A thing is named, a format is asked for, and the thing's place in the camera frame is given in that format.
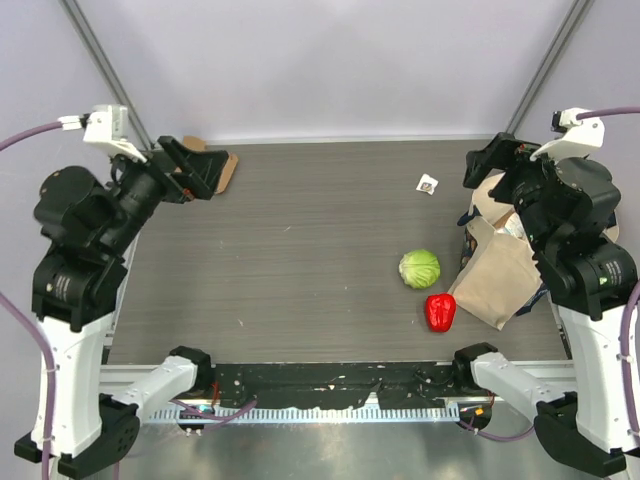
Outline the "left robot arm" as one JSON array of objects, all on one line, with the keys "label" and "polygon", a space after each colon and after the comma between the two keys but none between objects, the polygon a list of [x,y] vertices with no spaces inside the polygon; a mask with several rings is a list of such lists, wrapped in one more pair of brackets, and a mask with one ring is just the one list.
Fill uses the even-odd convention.
[{"label": "left robot arm", "polygon": [[40,403],[33,429],[14,446],[33,463],[85,479],[121,461],[142,423],[180,394],[205,397],[213,385],[208,354],[179,346],[143,379],[117,394],[99,389],[103,345],[128,270],[125,253],[162,203],[209,200],[238,159],[195,150],[163,136],[139,158],[110,158],[111,178],[69,166],[42,184],[34,210],[50,246],[32,281],[35,329],[44,343]]}]

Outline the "brown cardboard paper box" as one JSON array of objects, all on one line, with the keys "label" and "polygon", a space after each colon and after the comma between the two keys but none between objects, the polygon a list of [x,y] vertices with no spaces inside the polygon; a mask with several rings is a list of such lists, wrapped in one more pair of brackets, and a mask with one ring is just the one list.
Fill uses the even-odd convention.
[{"label": "brown cardboard paper box", "polygon": [[[207,149],[207,143],[195,136],[184,136],[183,144],[193,151],[205,151]],[[228,153],[228,159],[221,170],[218,185],[215,190],[216,195],[223,194],[227,189],[231,178],[238,166],[239,158],[235,153]]]}]

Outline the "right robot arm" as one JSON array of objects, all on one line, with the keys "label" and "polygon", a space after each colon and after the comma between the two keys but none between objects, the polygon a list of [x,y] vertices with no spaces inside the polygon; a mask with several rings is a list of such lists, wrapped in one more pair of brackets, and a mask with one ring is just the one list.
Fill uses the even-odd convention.
[{"label": "right robot arm", "polygon": [[488,343],[455,353],[453,386],[502,398],[555,461],[599,478],[623,472],[639,453],[639,276],[605,232],[620,191],[605,166],[576,148],[560,153],[505,132],[468,152],[464,186],[478,187],[492,170],[502,178],[490,197],[522,221],[569,341],[576,389],[542,382]]}]

